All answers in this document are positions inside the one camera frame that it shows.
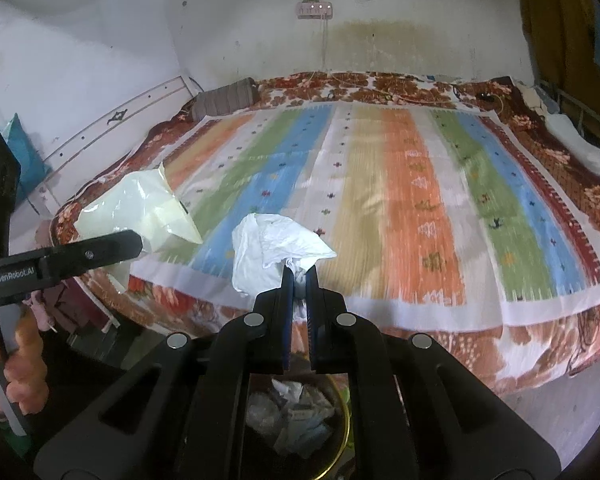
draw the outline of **white wall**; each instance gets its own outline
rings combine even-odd
[[[178,73],[166,0],[0,0],[0,127],[43,156]]]
[[[319,69],[321,23],[298,20],[298,1],[168,0],[181,64],[205,89]],[[519,0],[327,1],[327,69],[533,81]]]

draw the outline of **silver screw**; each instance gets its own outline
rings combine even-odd
[[[185,334],[182,334],[180,332],[171,334],[167,338],[167,345],[169,345],[170,348],[173,348],[174,350],[178,349],[178,348],[182,348],[188,342],[189,342],[189,337],[187,337]]]
[[[340,314],[336,318],[336,323],[342,326],[353,326],[356,324],[356,316],[346,312],[344,314]]]
[[[260,326],[264,323],[264,317],[262,314],[257,314],[256,312],[251,312],[244,316],[244,324],[246,326]]]
[[[411,338],[411,342],[416,348],[426,350],[433,344],[432,339],[427,334],[416,334]]]

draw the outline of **brown curtain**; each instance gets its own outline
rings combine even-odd
[[[592,0],[520,0],[524,31],[533,46],[539,75],[600,115],[600,67],[594,61]],[[564,105],[575,121],[579,110]],[[594,121],[585,126],[600,137]]]

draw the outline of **bed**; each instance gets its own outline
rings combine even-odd
[[[430,333],[499,394],[600,358],[600,178],[548,133],[510,78],[309,72],[262,81],[260,96],[249,110],[199,124],[185,105],[58,212],[52,239],[66,243],[84,206],[124,174],[160,163],[192,212],[205,244],[136,262],[126,294],[102,270],[81,278],[105,306],[162,333],[216,332],[250,307],[230,287],[233,225],[277,212],[347,262],[323,262],[318,275],[351,310],[391,335]],[[254,160],[261,165],[246,169]],[[378,182],[379,168],[387,182]],[[454,216],[450,203],[461,195],[466,207]],[[508,203],[519,211],[502,214]],[[540,207],[538,222],[501,229]],[[460,225],[472,227],[461,234]],[[515,237],[498,241],[507,231]],[[442,245],[428,246],[432,238]],[[413,250],[397,250],[406,244]],[[384,254],[389,263],[379,263]],[[489,272],[497,276],[484,278]],[[293,350],[306,352],[301,309],[294,320]]]

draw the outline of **floor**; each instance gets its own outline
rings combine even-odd
[[[145,330],[122,361],[130,368],[163,336]],[[562,377],[504,401],[557,451],[565,468],[600,425],[600,362],[575,377]]]

